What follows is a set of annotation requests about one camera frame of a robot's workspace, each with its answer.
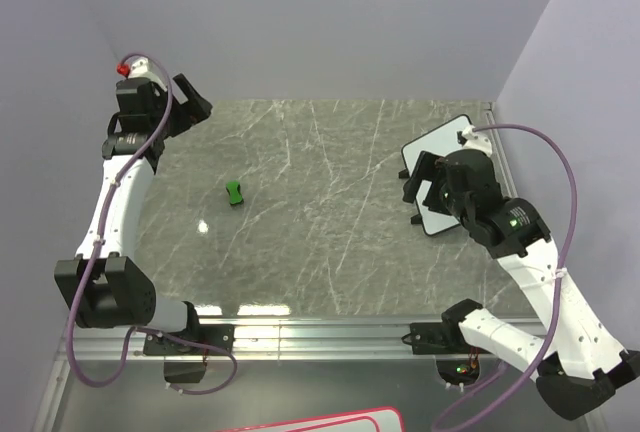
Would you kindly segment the green whiteboard eraser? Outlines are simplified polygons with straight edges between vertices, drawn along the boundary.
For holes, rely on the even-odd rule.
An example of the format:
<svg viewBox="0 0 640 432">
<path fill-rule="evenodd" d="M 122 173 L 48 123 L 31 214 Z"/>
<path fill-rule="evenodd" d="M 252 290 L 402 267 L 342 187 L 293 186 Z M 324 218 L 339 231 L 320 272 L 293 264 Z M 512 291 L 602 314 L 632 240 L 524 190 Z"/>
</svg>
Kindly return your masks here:
<svg viewBox="0 0 640 432">
<path fill-rule="evenodd" d="M 228 194 L 229 205 L 232 207 L 239 206 L 244 203 L 241 183 L 237 180 L 229 181 L 225 184 L 225 190 Z"/>
</svg>

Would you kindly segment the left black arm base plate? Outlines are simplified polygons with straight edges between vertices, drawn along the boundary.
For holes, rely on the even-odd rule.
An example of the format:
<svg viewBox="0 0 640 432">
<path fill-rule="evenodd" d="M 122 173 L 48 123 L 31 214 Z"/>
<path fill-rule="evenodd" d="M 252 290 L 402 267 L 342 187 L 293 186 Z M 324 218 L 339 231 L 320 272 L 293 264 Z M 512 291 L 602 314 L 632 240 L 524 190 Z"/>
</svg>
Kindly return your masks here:
<svg viewBox="0 0 640 432">
<path fill-rule="evenodd" d="M 207 344 L 231 352 L 233 348 L 235 335 L 235 327 L 229 324 L 205 324 L 201 325 L 198 336 L 192 337 L 188 333 L 178 333 L 177 337 L 201 344 Z M 195 355 L 213 355 L 213 352 L 203 350 L 198 347 L 183 345 L 171 341 L 165 337 L 158 337 L 154 334 L 148 334 L 143 347 L 145 356 L 195 356 Z"/>
</svg>

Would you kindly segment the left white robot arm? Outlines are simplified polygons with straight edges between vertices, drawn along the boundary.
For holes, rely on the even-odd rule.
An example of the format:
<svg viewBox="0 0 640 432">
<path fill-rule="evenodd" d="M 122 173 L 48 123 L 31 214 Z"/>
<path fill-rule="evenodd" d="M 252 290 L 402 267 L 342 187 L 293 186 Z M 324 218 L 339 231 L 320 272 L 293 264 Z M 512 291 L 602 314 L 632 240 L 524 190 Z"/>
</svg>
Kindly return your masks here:
<svg viewBox="0 0 640 432">
<path fill-rule="evenodd" d="M 169 98 L 161 79 L 131 72 L 116 85 L 118 111 L 102 145 L 103 178 L 88 232 L 70 260 L 60 260 L 54 280 L 75 324 L 84 329 L 146 327 L 167 333 L 180 354 L 202 342 L 194 306 L 161 296 L 135 264 L 136 231 L 165 141 L 211 115 L 212 105 L 178 74 L 185 101 Z"/>
</svg>

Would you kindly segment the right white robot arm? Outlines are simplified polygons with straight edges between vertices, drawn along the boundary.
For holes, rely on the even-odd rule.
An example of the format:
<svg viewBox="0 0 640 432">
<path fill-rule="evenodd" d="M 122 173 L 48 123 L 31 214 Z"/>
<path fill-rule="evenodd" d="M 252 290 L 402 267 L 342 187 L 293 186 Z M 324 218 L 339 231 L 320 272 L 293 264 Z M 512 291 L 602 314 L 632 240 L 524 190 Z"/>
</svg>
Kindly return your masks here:
<svg viewBox="0 0 640 432">
<path fill-rule="evenodd" d="M 478 150 L 446 156 L 427 151 L 404 173 L 403 199 L 429 185 L 424 206 L 456 219 L 524 293 L 550 343 L 495 317 L 465 299 L 442 313 L 438 332 L 418 331 L 413 344 L 448 351 L 478 348 L 510 366 L 530 370 L 544 402 L 575 420 L 598 408 L 617 389 L 638 379 L 639 354 L 626 349 L 602 325 L 568 271 L 535 207 L 503 194 L 491 158 Z"/>
</svg>

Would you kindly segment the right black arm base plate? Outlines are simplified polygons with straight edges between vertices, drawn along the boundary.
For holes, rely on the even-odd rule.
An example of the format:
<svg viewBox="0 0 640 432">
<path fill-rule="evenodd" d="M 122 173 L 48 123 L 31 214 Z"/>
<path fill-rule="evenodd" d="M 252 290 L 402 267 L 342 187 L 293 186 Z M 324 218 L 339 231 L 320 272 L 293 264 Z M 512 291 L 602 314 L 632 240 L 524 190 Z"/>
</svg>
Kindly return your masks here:
<svg viewBox="0 0 640 432">
<path fill-rule="evenodd" d="M 469 351 L 457 326 L 444 322 L 414 322 L 401 342 L 411 348 L 413 355 L 452 355 Z"/>
</svg>

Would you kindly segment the small white whiteboard with stand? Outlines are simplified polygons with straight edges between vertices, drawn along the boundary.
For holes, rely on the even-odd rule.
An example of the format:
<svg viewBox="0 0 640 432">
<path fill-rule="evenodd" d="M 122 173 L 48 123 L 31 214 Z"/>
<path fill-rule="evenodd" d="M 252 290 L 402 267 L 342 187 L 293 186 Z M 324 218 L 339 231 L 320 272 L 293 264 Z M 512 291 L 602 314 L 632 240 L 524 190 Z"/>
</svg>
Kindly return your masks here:
<svg viewBox="0 0 640 432">
<path fill-rule="evenodd" d="M 419 225 L 428 237 L 459 226 L 444 198 L 445 159 L 451 154 L 461 158 L 461 153 L 467 151 L 483 153 L 489 159 L 493 155 L 491 140 L 485 133 L 475 131 L 467 114 L 455 116 L 401 147 L 404 168 L 398 177 L 405 181 L 403 201 L 415 205 L 417 213 L 411 224 Z"/>
</svg>

